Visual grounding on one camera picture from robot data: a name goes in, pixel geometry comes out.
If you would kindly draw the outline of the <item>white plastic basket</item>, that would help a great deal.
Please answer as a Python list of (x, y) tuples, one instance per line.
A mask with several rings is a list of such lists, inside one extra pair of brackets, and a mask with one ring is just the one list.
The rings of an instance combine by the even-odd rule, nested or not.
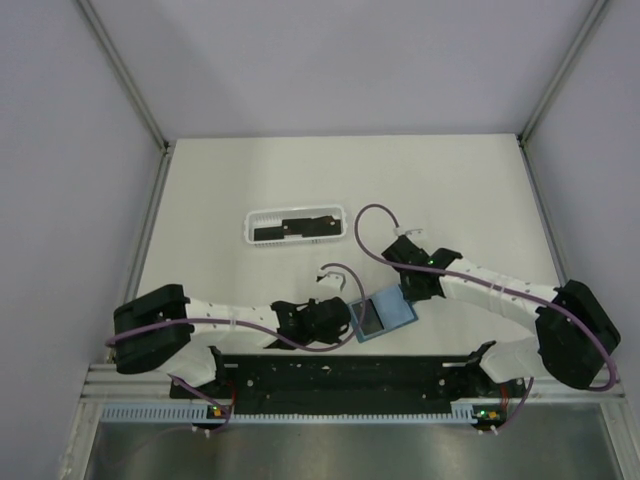
[(339, 241), (347, 230), (346, 211), (338, 204), (253, 210), (243, 224), (244, 240), (255, 247)]

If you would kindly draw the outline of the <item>black VIP credit card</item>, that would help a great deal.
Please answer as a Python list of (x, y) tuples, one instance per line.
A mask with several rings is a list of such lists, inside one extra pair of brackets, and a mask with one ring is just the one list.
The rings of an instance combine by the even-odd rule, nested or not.
[(364, 337), (376, 335), (384, 330), (384, 325), (377, 313), (374, 305), (367, 302), (365, 307), (365, 317), (361, 324), (361, 332)]

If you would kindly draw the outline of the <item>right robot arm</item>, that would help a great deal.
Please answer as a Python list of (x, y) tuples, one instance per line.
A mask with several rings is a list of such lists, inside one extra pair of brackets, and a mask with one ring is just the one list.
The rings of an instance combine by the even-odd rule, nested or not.
[(400, 275), (411, 303), (441, 297), (475, 305), (513, 321), (528, 337), (495, 342), (467, 370), (469, 388), (487, 396), (503, 382), (550, 375), (576, 390), (603, 390), (593, 384), (621, 336), (591, 289), (570, 280), (537, 285), (473, 264), (459, 252), (440, 248), (429, 254), (399, 236), (382, 257)]

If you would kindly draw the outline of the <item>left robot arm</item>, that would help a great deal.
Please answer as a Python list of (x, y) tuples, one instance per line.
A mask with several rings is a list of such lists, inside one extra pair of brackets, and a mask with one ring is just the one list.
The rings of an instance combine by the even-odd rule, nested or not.
[(113, 319), (108, 346), (118, 373), (162, 372), (212, 397), (226, 387), (225, 347), (314, 351), (320, 344), (331, 351), (346, 338), (351, 312), (339, 297), (239, 307), (197, 300), (168, 284), (116, 308)]

